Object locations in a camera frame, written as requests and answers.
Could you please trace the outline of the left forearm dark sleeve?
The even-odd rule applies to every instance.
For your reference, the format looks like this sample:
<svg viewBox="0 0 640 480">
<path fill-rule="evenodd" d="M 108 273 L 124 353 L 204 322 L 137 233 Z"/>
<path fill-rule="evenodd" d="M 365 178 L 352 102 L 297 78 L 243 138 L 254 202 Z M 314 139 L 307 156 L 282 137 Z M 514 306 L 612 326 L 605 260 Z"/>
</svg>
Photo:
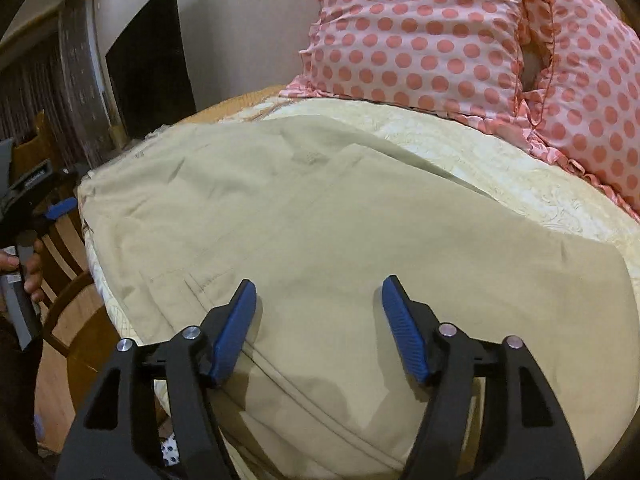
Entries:
<svg viewBox="0 0 640 480">
<path fill-rule="evenodd" d="M 1 318 L 1 463 L 29 468 L 38 458 L 35 390 L 42 342 L 22 349 L 14 326 Z"/>
</svg>

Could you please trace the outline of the person's left hand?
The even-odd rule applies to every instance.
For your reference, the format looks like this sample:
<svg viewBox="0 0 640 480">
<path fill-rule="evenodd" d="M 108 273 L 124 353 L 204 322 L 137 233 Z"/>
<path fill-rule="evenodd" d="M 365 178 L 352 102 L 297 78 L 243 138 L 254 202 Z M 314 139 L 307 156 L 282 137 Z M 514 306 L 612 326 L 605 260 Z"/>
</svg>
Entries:
<svg viewBox="0 0 640 480">
<path fill-rule="evenodd" d="M 35 304 L 39 304 L 44 298 L 41 259 L 43 248 L 43 242 L 37 238 L 34 246 L 32 246 L 32 255 L 25 262 L 21 262 L 20 258 L 12 256 L 4 250 L 2 250 L 0 255 L 2 273 L 16 272 L 18 268 L 22 268 L 25 272 L 24 289 Z"/>
</svg>

